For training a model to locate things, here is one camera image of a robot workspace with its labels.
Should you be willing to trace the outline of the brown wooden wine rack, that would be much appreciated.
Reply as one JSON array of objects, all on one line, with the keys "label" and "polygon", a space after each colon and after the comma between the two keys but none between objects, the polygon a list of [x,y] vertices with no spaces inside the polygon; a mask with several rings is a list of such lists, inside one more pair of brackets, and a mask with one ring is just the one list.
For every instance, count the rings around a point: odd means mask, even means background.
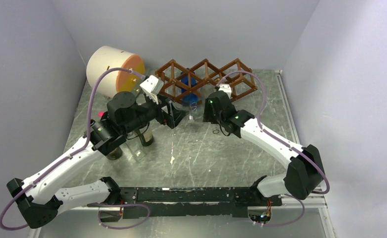
[{"label": "brown wooden wine rack", "polygon": [[190,100],[205,97],[205,86],[215,87],[220,79],[232,87],[231,101],[238,100],[258,88],[257,80],[245,72],[252,72],[239,58],[236,58],[221,68],[213,65],[208,59],[203,59],[188,68],[172,59],[155,71],[155,75],[164,82],[161,94],[179,104],[189,104]]}]

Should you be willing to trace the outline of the olive wine bottle gold label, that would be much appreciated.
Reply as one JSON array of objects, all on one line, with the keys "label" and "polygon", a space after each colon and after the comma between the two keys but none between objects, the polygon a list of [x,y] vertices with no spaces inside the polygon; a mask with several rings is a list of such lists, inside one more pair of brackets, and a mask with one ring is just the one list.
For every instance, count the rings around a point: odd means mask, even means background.
[{"label": "olive wine bottle gold label", "polygon": [[121,158],[122,157],[122,155],[123,155],[123,151],[122,151],[122,149],[121,149],[121,147],[117,147],[117,148],[115,148],[113,151],[111,151],[110,153],[108,153],[107,155],[106,155],[106,158],[108,159],[108,160],[118,160],[119,158]]}]

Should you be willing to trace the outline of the small clear glass bottle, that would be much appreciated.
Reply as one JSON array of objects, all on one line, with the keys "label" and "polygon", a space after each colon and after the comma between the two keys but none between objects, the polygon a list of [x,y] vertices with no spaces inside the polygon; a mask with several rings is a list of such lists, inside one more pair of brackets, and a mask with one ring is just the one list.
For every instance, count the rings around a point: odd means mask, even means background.
[{"label": "small clear glass bottle", "polygon": [[136,162],[141,162],[145,159],[147,153],[138,138],[127,140],[126,146]]}]

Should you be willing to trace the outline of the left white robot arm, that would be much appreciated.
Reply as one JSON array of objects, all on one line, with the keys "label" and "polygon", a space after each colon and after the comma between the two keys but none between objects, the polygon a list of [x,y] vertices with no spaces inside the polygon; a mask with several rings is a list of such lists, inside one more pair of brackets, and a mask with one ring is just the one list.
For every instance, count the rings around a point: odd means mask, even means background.
[{"label": "left white robot arm", "polygon": [[12,203],[17,205],[26,227],[40,228],[57,215],[82,205],[126,207],[121,188],[111,177],[71,188],[65,184],[79,169],[112,154],[127,141],[129,133],[140,135],[140,129],[151,121],[174,128],[177,114],[172,101],[163,95],[146,95],[145,102],[138,104],[130,92],[116,94],[101,118],[90,119],[86,132],[67,152],[38,173],[7,183]]}]

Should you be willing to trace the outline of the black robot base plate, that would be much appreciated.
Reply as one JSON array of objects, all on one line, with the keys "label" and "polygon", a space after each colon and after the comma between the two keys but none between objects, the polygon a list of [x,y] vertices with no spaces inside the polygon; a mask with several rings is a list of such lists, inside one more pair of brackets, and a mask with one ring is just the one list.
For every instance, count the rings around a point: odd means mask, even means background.
[{"label": "black robot base plate", "polygon": [[246,218],[252,207],[281,206],[279,195],[264,197],[251,187],[121,187],[103,201],[123,209],[124,219],[230,215]]}]

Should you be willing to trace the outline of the dark green wine bottle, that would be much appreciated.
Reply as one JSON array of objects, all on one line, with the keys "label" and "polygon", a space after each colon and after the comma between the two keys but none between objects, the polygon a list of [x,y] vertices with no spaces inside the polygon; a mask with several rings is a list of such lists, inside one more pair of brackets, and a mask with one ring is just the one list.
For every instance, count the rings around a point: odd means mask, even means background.
[{"label": "dark green wine bottle", "polygon": [[143,147],[147,147],[153,144],[154,137],[150,128],[137,129],[135,132]]}]

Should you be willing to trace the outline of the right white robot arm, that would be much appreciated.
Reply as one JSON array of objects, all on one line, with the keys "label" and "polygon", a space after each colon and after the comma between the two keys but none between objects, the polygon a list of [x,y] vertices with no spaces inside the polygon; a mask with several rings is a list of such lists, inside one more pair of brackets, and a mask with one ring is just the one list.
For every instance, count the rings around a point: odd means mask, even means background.
[{"label": "right white robot arm", "polygon": [[292,142],[248,111],[236,110],[226,92],[216,91],[206,98],[203,121],[217,124],[228,135],[253,143],[286,169],[283,174],[264,176],[255,181],[251,200],[256,205],[263,205],[271,196],[283,194],[305,200],[326,177],[319,150],[314,145]]}]

